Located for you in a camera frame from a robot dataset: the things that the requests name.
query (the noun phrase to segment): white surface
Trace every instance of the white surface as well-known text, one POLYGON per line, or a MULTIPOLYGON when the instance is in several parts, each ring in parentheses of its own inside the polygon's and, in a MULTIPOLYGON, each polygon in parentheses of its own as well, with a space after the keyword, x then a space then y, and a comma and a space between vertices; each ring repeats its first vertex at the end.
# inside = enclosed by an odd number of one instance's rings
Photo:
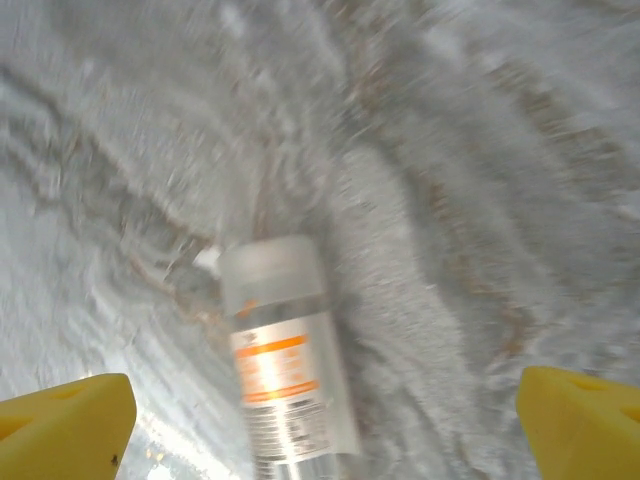
POLYGON ((1 0, 0 395, 123 371, 120 478, 250 478, 193 260, 301 232, 378 478, 536 478, 525 365, 640 383, 635 5, 1 0))

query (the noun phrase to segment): plastic bottle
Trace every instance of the plastic bottle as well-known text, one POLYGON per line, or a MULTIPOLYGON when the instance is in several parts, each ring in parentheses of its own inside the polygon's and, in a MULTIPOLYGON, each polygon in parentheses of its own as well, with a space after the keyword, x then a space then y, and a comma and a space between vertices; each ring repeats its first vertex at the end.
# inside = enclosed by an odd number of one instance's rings
POLYGON ((219 261, 257 480, 364 480, 315 245, 236 247, 219 261))

